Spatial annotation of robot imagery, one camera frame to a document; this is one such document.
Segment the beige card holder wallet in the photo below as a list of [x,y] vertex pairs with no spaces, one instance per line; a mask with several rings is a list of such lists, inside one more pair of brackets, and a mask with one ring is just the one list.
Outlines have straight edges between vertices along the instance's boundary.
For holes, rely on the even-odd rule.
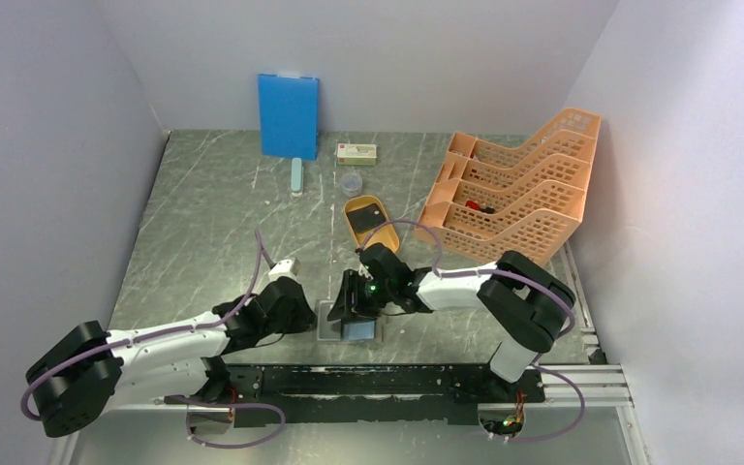
[[379,321],[358,321],[342,323],[329,321],[327,314],[333,300],[318,300],[315,304],[317,315],[316,340],[324,344],[365,344],[383,341],[383,324]]

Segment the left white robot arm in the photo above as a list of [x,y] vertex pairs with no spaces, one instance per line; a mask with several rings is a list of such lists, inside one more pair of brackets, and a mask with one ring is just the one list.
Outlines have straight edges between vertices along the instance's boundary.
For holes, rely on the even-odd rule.
[[157,398],[225,400],[232,388],[225,355],[255,348],[271,334],[307,332],[316,321],[302,286],[281,277],[183,321],[130,330],[86,322],[27,370],[22,412],[59,438]]

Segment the yellow oval tray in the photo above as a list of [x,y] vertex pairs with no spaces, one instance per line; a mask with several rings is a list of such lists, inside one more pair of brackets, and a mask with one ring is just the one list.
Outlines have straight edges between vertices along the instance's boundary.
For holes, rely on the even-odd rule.
[[392,252],[397,252],[400,248],[400,239],[399,236],[392,224],[383,223],[376,229],[365,232],[363,234],[355,234],[350,225],[349,221],[347,219],[347,212],[360,208],[364,205],[367,205],[369,203],[376,203],[378,204],[383,211],[385,212],[387,216],[387,221],[389,220],[388,213],[386,209],[383,206],[383,203],[376,197],[371,195],[361,195],[356,198],[349,199],[343,208],[344,216],[347,222],[347,225],[350,230],[351,238],[354,240],[356,247],[365,248],[368,245],[375,244],[375,243],[381,243],[385,245],[388,249],[390,249]]

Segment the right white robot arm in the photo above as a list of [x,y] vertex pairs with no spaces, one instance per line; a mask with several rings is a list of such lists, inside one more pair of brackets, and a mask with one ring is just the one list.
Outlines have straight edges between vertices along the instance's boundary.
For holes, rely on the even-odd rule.
[[497,401],[517,393],[523,372],[575,326],[574,293],[517,251],[485,265],[448,270],[411,268],[381,243],[358,254],[360,268],[344,271],[326,320],[375,321],[390,304],[408,315],[486,310],[507,334],[483,377],[486,393]]

